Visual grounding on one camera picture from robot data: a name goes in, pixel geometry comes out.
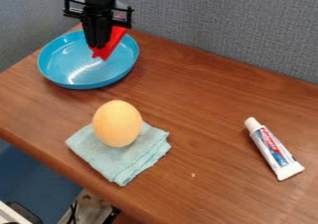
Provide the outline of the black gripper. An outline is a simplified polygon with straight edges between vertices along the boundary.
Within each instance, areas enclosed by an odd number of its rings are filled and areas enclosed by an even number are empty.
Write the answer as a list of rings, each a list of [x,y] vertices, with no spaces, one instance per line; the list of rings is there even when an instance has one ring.
[[[63,2],[63,15],[80,20],[88,46],[104,47],[111,38],[112,24],[131,29],[134,9],[122,2],[115,1],[108,7],[90,5],[84,0],[63,0]],[[119,12],[116,17],[102,17],[114,11]]]

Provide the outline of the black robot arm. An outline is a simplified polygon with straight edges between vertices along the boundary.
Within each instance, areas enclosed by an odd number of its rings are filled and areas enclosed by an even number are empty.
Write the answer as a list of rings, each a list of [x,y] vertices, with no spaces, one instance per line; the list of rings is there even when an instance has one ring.
[[[63,0],[63,15],[80,20],[88,46],[104,48],[114,27],[132,27],[131,6],[118,0]]]

